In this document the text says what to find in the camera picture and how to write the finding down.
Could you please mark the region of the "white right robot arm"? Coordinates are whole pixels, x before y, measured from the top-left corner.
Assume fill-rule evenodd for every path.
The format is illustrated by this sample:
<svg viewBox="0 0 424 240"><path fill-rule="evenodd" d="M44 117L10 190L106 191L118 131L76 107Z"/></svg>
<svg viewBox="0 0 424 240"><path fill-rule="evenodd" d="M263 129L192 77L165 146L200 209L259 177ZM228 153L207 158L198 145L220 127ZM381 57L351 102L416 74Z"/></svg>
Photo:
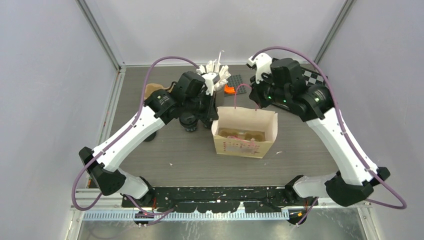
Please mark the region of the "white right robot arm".
<svg viewBox="0 0 424 240"><path fill-rule="evenodd" d="M374 187L390 175L386 167L370 159L361 163L362 148L346 141L336 115L333 99L324 84L311 84L304 79L304 69L292 58L277 59L262 53L247 60L255 70L250 79L249 98L259 107L277 105L306 123L320 138L337 165L337 172L309 177L298 175L286 184L285 198L299 205L305 198L330 198L343 207L368 198Z"/></svg>

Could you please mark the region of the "pink paper gift bag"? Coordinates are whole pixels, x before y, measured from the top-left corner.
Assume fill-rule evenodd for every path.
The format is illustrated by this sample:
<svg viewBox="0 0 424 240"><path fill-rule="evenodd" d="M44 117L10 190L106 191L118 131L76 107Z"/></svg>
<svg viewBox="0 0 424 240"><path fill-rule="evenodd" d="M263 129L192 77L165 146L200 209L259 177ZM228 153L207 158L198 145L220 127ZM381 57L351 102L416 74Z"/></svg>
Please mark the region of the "pink paper gift bag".
<svg viewBox="0 0 424 240"><path fill-rule="evenodd" d="M218 119L211 125L218 155L262 159L278 135L278 113L271 110L237 106L217 107Z"/></svg>

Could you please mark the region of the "brown cardboard cup carrier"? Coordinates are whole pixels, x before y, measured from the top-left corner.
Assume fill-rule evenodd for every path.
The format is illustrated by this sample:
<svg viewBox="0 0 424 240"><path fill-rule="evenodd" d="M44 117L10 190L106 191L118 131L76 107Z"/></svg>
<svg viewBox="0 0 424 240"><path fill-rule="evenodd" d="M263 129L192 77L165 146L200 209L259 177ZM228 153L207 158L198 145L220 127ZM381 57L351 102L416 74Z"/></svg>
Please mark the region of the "brown cardboard cup carrier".
<svg viewBox="0 0 424 240"><path fill-rule="evenodd" d="M244 141L264 142L266 140L265 133L263 131L256 130L219 128L217 134L224 138L239 139Z"/></svg>

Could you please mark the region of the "black paper coffee cup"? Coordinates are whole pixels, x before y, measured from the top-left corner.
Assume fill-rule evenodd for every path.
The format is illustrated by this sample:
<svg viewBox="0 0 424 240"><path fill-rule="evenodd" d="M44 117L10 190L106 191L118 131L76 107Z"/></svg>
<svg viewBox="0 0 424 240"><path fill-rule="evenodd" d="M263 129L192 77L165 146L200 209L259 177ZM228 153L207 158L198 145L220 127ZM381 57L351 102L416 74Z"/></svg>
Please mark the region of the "black paper coffee cup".
<svg viewBox="0 0 424 240"><path fill-rule="evenodd" d="M198 120L188 120L188 121L183 121L182 119L179 120L180 125L183 127L183 129L186 132L195 132L198 129Z"/></svg>

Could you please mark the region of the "black plastic cup lid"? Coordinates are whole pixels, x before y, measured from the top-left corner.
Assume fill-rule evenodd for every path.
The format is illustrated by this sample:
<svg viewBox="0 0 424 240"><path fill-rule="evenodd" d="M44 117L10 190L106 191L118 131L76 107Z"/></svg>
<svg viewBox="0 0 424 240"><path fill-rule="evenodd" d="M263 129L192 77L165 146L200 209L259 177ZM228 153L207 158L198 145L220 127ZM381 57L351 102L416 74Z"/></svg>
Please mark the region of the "black plastic cup lid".
<svg viewBox="0 0 424 240"><path fill-rule="evenodd" d="M185 128L192 128L198 124L198 119L192 113L184 112L179 117L179 123Z"/></svg>

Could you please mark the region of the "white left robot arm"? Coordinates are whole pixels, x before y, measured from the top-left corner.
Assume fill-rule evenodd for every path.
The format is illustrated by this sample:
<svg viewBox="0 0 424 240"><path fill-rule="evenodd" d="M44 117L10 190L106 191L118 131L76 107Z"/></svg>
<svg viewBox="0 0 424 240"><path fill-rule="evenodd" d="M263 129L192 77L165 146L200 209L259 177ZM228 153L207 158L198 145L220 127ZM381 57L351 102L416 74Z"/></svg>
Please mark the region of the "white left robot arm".
<svg viewBox="0 0 424 240"><path fill-rule="evenodd" d="M141 112L105 142L93 149L83 147L78 155L100 192L130 195L141 207L148 207L154 197L147 182L120 169L121 163L143 141L184 114L204 123L217 120L214 91L219 78L214 72L184 72L171 90L153 91Z"/></svg>

